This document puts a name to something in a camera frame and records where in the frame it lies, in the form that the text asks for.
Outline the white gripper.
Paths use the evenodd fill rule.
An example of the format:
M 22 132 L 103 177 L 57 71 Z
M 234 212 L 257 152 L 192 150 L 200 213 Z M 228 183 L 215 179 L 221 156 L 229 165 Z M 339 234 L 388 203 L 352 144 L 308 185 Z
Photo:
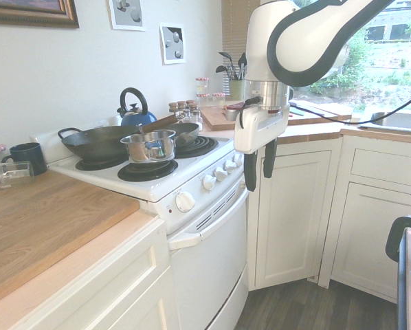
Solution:
M 253 105 L 239 114 L 234 129 L 234 149 L 244 153 L 244 176 L 248 191 L 254 192 L 256 189 L 256 151 L 264 145 L 263 175 L 271 178 L 276 157 L 276 138 L 287 128 L 288 119 L 288 104 L 276 113 Z

